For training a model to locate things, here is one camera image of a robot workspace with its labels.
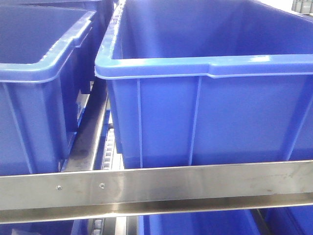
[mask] metal rail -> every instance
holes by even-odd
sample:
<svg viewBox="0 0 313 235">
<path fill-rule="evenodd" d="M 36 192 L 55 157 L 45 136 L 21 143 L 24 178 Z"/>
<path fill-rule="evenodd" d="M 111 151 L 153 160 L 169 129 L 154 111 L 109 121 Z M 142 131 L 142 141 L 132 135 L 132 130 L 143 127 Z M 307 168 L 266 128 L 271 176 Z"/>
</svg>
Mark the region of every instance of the metal rail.
<svg viewBox="0 0 313 235">
<path fill-rule="evenodd" d="M 0 177 L 0 223 L 313 204 L 313 161 Z"/>
<path fill-rule="evenodd" d="M 65 172 L 93 170 L 107 105 L 106 83 L 96 79 Z"/>
</svg>

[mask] storage rack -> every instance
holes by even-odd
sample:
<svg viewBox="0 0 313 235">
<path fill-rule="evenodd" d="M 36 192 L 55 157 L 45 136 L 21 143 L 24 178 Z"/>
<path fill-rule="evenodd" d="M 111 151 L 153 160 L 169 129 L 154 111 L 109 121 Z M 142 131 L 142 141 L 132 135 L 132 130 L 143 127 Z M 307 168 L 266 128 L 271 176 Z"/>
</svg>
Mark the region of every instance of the storage rack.
<svg viewBox="0 0 313 235">
<path fill-rule="evenodd" d="M 135 215 L 255 209 L 269 234 L 256 209 L 313 204 L 313 161 L 120 169 L 103 90 L 95 82 L 63 172 L 0 177 L 0 223 L 91 218 L 91 234 L 132 235 Z M 102 170 L 93 170 L 103 129 Z"/>
</svg>

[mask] stainless steel bar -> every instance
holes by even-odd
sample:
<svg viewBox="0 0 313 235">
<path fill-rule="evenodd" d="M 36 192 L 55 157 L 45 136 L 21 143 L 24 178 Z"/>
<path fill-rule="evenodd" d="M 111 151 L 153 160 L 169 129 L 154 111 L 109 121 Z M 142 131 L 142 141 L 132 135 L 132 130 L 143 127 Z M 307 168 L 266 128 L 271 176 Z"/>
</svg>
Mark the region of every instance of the stainless steel bar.
<svg viewBox="0 0 313 235">
<path fill-rule="evenodd" d="M 65 172 L 93 170 L 107 104 L 105 81 L 96 79 Z"/>
<path fill-rule="evenodd" d="M 126 235 L 138 235 L 137 226 L 138 226 L 138 216 L 128 216 L 126 222 Z"/>
<path fill-rule="evenodd" d="M 0 223 L 312 205 L 312 180 L 313 161 L 2 176 Z"/>
<path fill-rule="evenodd" d="M 116 235 L 115 234 L 116 218 L 105 218 L 103 226 L 103 235 Z"/>
<path fill-rule="evenodd" d="M 115 224 L 115 235 L 127 235 L 126 234 L 126 222 L 127 217 L 117 217 Z"/>
</svg>

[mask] blue crate bottom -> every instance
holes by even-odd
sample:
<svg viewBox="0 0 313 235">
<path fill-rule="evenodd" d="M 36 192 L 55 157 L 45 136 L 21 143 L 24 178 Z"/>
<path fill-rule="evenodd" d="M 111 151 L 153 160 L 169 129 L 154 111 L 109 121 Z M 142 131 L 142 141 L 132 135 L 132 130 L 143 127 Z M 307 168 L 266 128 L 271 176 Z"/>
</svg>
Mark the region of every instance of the blue crate bottom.
<svg viewBox="0 0 313 235">
<path fill-rule="evenodd" d="M 249 210 L 146 215 L 139 235 L 260 235 Z"/>
<path fill-rule="evenodd" d="M 88 220 L 0 225 L 0 235 L 88 235 Z"/>
</svg>

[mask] blue plastic crate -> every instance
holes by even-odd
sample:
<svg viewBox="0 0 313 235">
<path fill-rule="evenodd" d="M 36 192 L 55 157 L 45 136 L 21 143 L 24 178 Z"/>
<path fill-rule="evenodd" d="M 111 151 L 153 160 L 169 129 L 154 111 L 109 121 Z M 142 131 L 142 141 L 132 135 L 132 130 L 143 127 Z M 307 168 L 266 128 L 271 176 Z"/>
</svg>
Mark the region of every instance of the blue plastic crate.
<svg viewBox="0 0 313 235">
<path fill-rule="evenodd" d="M 121 0 L 96 75 L 125 167 L 312 157 L 312 38 L 253 0 Z"/>
<path fill-rule="evenodd" d="M 104 33 L 110 22 L 113 13 L 112 0 L 0 0 L 0 5 L 28 4 L 40 6 L 80 8 L 89 11 L 96 11 L 93 19 L 93 56 L 96 57 Z"/>
<path fill-rule="evenodd" d="M 275 235 L 311 235 L 313 206 L 270 209 L 267 223 Z"/>
<path fill-rule="evenodd" d="M 0 6 L 0 175 L 59 171 L 90 89 L 93 15 Z"/>
<path fill-rule="evenodd" d="M 88 220 L 5 224 L 0 235 L 88 235 Z"/>
<path fill-rule="evenodd" d="M 261 235 L 247 210 L 141 216 L 138 231 L 139 235 Z"/>
</svg>

